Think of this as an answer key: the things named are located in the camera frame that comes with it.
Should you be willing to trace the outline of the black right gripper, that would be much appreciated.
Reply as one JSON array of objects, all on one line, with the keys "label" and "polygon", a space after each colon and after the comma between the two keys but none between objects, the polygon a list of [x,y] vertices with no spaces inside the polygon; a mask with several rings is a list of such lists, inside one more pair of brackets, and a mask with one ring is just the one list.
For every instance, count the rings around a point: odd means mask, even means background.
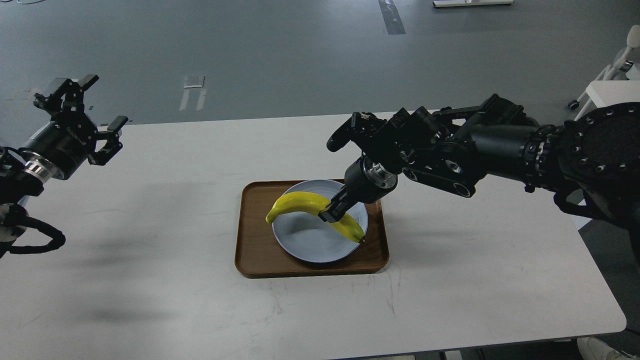
[{"label": "black right gripper", "polygon": [[358,202],[377,202],[398,185],[398,175],[387,171],[369,156],[361,156],[348,166],[343,179],[344,185],[318,213],[326,223],[337,223]]}]

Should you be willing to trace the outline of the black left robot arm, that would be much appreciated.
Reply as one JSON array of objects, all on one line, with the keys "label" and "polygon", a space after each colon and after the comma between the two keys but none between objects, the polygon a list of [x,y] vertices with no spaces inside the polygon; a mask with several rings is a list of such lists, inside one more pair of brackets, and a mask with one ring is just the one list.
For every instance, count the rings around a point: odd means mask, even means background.
[{"label": "black left robot arm", "polygon": [[96,74],[54,79],[45,93],[35,94],[33,102],[50,115],[50,121],[20,148],[2,146],[2,255],[36,255],[64,246],[64,233],[31,217],[26,202],[39,196],[48,180],[68,180],[83,162],[104,166],[122,149],[121,130],[128,117],[117,116],[105,130],[99,130],[86,114],[84,95],[98,80]]}]

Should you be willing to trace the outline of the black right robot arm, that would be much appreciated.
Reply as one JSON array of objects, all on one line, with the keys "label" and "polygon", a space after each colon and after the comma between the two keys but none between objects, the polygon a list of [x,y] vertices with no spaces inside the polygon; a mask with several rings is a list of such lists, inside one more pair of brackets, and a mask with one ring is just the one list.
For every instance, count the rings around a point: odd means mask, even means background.
[{"label": "black right robot arm", "polygon": [[463,198],[486,175],[553,192],[565,214],[627,230],[639,257],[640,118],[638,102],[597,108],[563,125],[541,125],[521,105],[491,95],[482,105],[429,112],[400,109],[389,119],[354,112],[327,141],[361,150],[344,184],[318,216],[340,221],[357,203],[377,202],[398,175]]}]

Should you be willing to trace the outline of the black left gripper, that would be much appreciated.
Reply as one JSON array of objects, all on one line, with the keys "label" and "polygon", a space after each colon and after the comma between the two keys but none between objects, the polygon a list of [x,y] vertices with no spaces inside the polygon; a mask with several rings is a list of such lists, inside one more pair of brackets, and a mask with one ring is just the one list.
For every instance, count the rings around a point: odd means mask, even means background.
[{"label": "black left gripper", "polygon": [[[127,116],[117,116],[105,131],[98,131],[85,113],[84,94],[98,80],[96,74],[82,79],[57,77],[43,95],[35,93],[33,105],[50,115],[50,123],[20,147],[24,159],[43,158],[57,168],[53,178],[68,180],[87,159],[92,166],[105,166],[122,149],[121,130],[130,121]],[[86,121],[54,121],[59,114],[83,116]],[[105,141],[99,150],[95,150],[97,141]]]}]

